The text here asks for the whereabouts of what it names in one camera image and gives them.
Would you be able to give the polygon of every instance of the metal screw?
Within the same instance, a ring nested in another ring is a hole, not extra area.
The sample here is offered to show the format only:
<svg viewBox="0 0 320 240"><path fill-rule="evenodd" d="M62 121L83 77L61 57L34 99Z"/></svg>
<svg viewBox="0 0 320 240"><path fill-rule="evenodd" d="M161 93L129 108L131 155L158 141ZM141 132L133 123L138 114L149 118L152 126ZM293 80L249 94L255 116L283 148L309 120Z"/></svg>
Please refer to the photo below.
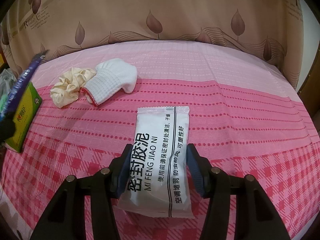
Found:
<svg viewBox="0 0 320 240"><path fill-rule="evenodd" d="M101 171L100 171L102 174L106 175L110 172L110 169L109 168L103 168Z"/></svg>
<svg viewBox="0 0 320 240"><path fill-rule="evenodd" d="M221 170L218 168L218 167L213 167L211 168L211 172L212 173L215 173L215 174L218 174Z"/></svg>
<svg viewBox="0 0 320 240"><path fill-rule="evenodd" d="M73 176L73 175L69 175L67 178L66 178L66 181L67 182L72 182L72 181L74 181L75 180L75 176Z"/></svg>
<svg viewBox="0 0 320 240"><path fill-rule="evenodd" d="M245 177L248 181L254 181L254 176L252 176L252 175L247 175L246 177Z"/></svg>

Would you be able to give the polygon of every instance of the blue brush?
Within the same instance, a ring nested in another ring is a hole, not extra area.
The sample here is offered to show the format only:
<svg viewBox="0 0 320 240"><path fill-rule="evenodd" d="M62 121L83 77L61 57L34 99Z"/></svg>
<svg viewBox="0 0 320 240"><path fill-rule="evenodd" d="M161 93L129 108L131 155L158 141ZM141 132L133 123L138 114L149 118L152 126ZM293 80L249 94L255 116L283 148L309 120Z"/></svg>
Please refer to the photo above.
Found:
<svg viewBox="0 0 320 240"><path fill-rule="evenodd" d="M207 158L201 157L193 144L187 145L187 165L196 191L202 198L211 197L212 183L209 171L212 166Z"/></svg>
<svg viewBox="0 0 320 240"><path fill-rule="evenodd" d="M46 53L47 51L36 54L33 57L29 67L20 75L9 93L7 102L4 104L4 108L2 109L2 112L0 114L0 121L6 116L13 117L13 115L17 111L18 105L24 91L28 86L29 81L31 80L36 69L39 67Z"/></svg>

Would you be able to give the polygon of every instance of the pink bedsheet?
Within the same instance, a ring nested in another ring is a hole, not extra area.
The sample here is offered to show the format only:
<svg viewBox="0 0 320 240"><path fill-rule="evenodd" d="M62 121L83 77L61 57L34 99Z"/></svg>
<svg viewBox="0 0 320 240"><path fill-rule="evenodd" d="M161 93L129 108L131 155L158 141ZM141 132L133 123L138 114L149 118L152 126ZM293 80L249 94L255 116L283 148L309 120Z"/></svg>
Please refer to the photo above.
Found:
<svg viewBox="0 0 320 240"><path fill-rule="evenodd" d="M83 94L62 109L53 104L49 91L61 73L115 57L137 66L133 93L119 91L99 107ZM1 180L4 194L32 229L67 175L92 175L132 143L137 108L144 106L189 106L188 142L228 174L253 174L291 237L319 211L319 136L293 88L253 56L196 42L129 42L52 60L41 65L33 83L43 103L23 153L7 152ZM195 219L149 218L115 207L121 239L198 239L208 200L200 198L190 178L189 187ZM87 239L93 239L89 198L85 206ZM235 208L233 197L228 239Z"/></svg>

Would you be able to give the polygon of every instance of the white wall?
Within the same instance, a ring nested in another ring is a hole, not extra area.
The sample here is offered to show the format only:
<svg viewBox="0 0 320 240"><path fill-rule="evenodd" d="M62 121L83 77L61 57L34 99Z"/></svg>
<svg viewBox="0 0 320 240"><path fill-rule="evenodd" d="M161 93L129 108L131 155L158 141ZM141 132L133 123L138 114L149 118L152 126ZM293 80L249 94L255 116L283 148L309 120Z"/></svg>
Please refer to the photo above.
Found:
<svg viewBox="0 0 320 240"><path fill-rule="evenodd" d="M320 40L320 24L304 0L300 0L303 16L303 55L300 77L296 91L298 92L308 76L316 56Z"/></svg>

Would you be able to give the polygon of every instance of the cream hair scrunchie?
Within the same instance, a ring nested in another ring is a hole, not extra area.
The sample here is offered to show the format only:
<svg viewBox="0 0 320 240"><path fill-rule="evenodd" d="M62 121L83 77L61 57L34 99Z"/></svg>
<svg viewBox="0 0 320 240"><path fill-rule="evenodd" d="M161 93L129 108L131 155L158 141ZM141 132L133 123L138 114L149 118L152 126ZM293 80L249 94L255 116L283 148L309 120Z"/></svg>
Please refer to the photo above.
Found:
<svg viewBox="0 0 320 240"><path fill-rule="evenodd" d="M63 73L59 77L60 82L56 83L50 90L53 103L61 108L78 100L80 88L95 75L96 71L91 68L77 67Z"/></svg>

